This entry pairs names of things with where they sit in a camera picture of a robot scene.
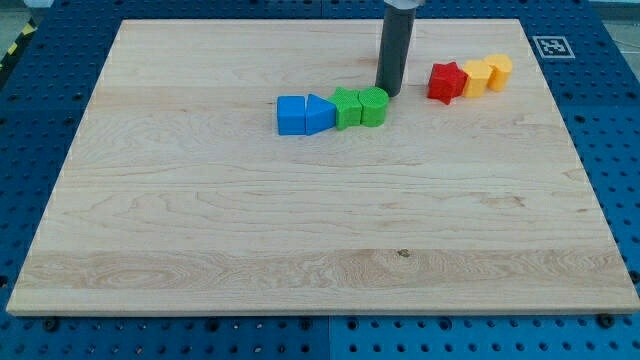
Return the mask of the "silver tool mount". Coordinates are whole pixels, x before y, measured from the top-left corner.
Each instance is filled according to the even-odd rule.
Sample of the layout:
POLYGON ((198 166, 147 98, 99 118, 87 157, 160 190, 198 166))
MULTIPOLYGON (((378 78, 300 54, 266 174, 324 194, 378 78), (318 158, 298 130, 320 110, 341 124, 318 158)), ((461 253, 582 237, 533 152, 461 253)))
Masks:
POLYGON ((384 0, 384 2, 396 9, 417 9, 425 4, 425 0, 384 0))

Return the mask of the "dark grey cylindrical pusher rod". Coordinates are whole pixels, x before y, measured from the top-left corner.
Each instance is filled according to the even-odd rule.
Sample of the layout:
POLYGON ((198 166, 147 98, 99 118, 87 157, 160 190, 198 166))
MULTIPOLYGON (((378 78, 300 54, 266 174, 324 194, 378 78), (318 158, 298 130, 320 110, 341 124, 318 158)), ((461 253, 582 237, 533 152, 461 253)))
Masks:
POLYGON ((389 97, 401 91, 415 16, 415 6, 387 5, 385 9, 375 85, 389 97))

